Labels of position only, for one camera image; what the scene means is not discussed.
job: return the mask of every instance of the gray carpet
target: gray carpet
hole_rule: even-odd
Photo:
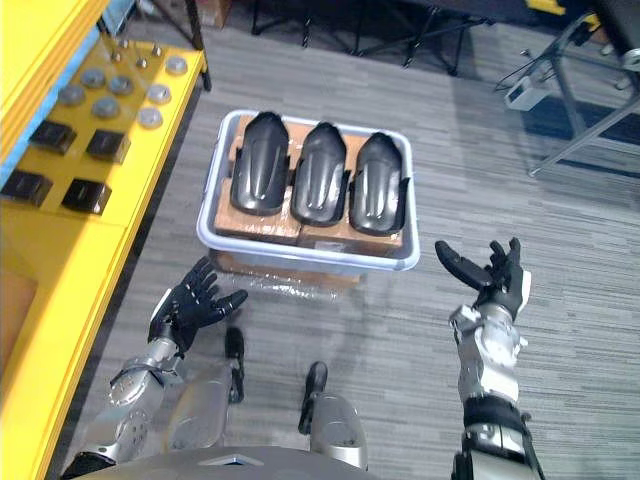
[[[154,36],[177,41],[164,26]],[[207,252],[195,223],[216,132],[229,111],[250,107],[404,133],[413,147],[422,258],[410,272],[371,273],[349,291],[221,274],[223,292],[250,292],[234,320],[247,341],[246,399],[230,411],[228,445],[306,448],[296,430],[299,402],[306,369],[322,359],[329,389],[362,416],[372,474],[449,478],[462,409],[447,317],[473,294],[440,267],[433,242],[446,239],[481,261],[490,240],[517,235],[533,273],[530,305],[519,317],[530,342],[517,370],[521,407],[533,414],[547,478],[637,478],[638,180],[564,165],[527,177],[527,167],[560,143],[527,135],[520,115],[505,111],[482,78],[302,50],[234,28],[207,31],[205,39],[213,92],[200,97],[122,305],[99,334],[104,350],[91,355],[95,376],[78,388],[49,475],[81,445],[108,379],[143,348],[164,290]],[[540,46],[548,37],[505,26],[478,30],[470,40],[475,70],[485,79],[501,77],[518,66],[517,52],[530,41]],[[606,77],[579,75],[581,98],[620,100]],[[222,325],[201,332],[186,362],[192,371],[222,354],[223,332]],[[178,393],[168,395],[156,432]],[[159,438],[152,435],[146,454],[159,449]]]

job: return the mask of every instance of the black button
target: black button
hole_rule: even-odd
[[[76,138],[69,125],[43,120],[29,138],[32,145],[64,155]]]
[[[87,153],[99,160],[122,163],[130,144],[124,133],[96,130],[87,147]]]
[[[51,185],[51,181],[44,175],[14,170],[0,194],[39,207],[49,193]]]
[[[74,178],[62,205],[78,212],[102,215],[110,195],[111,189],[104,183]]]

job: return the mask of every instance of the silver disc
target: silver disc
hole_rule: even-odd
[[[154,83],[147,90],[147,98],[157,105],[164,105],[171,100],[171,90],[166,85]]]
[[[129,95],[133,92],[133,82],[125,75],[116,75],[109,82],[109,90],[116,95]]]
[[[144,128],[158,128],[162,125],[162,114],[155,107],[145,107],[138,112],[138,122]]]
[[[104,72],[99,68],[89,68],[82,74],[82,84],[87,88],[100,88],[104,82]]]
[[[114,118],[120,113],[120,106],[113,97],[102,97],[91,107],[91,113],[100,118]]]
[[[165,67],[167,69],[167,73],[170,73],[171,75],[183,75],[184,73],[187,73],[187,61],[178,55],[171,55],[167,58]]]
[[[75,107],[84,102],[84,88],[80,85],[67,85],[58,92],[58,102],[67,107]]]

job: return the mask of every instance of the cardboard box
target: cardboard box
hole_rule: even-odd
[[[389,256],[402,246],[402,232],[376,237],[358,232],[349,225],[348,201],[340,223],[331,227],[303,225],[298,245],[333,252],[359,253],[376,257]]]
[[[238,262],[232,254],[226,252],[217,252],[215,261],[223,272],[257,277],[265,277],[268,275],[271,281],[312,284],[342,290],[353,288],[360,283],[360,275],[334,275],[330,273],[301,272],[299,270],[286,270],[284,268],[246,265]]]
[[[233,166],[236,161],[236,154],[239,148],[242,148],[242,142],[244,140],[244,130],[247,128],[249,122],[253,119],[250,115],[243,115],[238,121],[236,127],[236,133],[233,138],[233,143],[229,148],[229,177],[233,176]],[[298,123],[285,122],[285,127],[289,132],[289,170],[295,170],[300,160],[300,153],[302,152],[302,145],[304,139],[309,132],[313,130],[313,127],[309,125],[301,125]],[[366,137],[357,137],[355,135],[343,135],[345,145],[347,146],[347,157],[345,159],[345,169],[352,172],[356,169],[356,162],[358,159],[358,152],[364,143],[367,141]]]
[[[227,21],[231,0],[197,0],[202,25],[224,27]]]
[[[225,178],[214,222],[215,229],[221,235],[295,245],[301,225],[291,215],[290,201],[291,187],[287,187],[280,213],[268,217],[249,215],[231,205],[231,179]]]
[[[183,0],[156,0],[158,1],[178,23],[189,23],[189,16]],[[231,10],[231,0],[196,0],[200,23],[203,26],[224,27],[224,23]],[[160,16],[153,7],[149,12]]]

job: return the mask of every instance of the black glove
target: black glove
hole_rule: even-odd
[[[199,328],[219,322],[247,299],[246,290],[238,290],[215,300],[217,278],[207,257],[198,260],[157,309],[149,325],[147,342],[170,338],[183,355],[191,348]]]
[[[497,303],[503,306],[515,321],[518,309],[522,305],[522,279],[524,272],[520,266],[520,241],[512,238],[509,253],[495,240],[489,245],[493,250],[491,265],[484,267],[491,275],[491,285],[480,289],[474,307],[485,303]]]

